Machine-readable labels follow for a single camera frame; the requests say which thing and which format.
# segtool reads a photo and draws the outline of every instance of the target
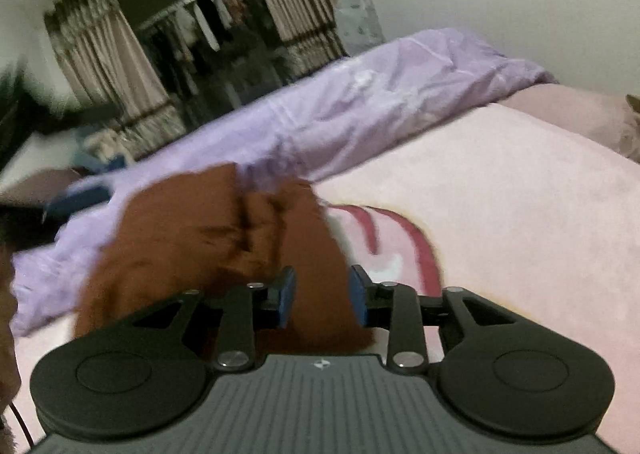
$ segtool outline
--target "round black disc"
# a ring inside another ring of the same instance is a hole
[[[486,326],[440,365],[446,400],[491,432],[559,440],[591,432],[613,397],[613,375],[591,350],[533,323]]]
[[[161,330],[96,333],[52,351],[31,376],[48,432],[85,440],[139,436],[175,421],[204,392],[207,368]]]

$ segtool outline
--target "logo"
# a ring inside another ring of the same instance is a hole
[[[326,368],[328,368],[331,365],[331,362],[329,362],[328,360],[324,360],[324,358],[322,360],[318,360],[317,362],[314,362],[313,367],[318,368],[320,371],[324,371]]]

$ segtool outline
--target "purple comforter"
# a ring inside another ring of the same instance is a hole
[[[422,31],[336,62],[135,166],[79,182],[75,188],[109,184],[113,198],[74,217],[55,245],[15,256],[13,332],[23,336],[73,309],[127,200],[153,182],[230,161],[255,188],[286,176],[316,182],[447,117],[549,81],[540,66],[507,58],[472,34]]]

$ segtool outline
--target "metal screw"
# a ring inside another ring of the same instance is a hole
[[[415,351],[403,351],[394,355],[394,364],[400,368],[416,368],[424,362],[424,357]]]
[[[243,351],[225,351],[218,355],[218,363],[224,368],[239,369],[249,362],[249,357]]]

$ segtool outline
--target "gray ribbed pad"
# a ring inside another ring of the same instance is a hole
[[[221,377],[181,423],[145,439],[82,444],[50,436],[38,454],[606,454],[593,436],[561,445],[508,444],[465,428],[420,378],[377,357],[271,355]]]

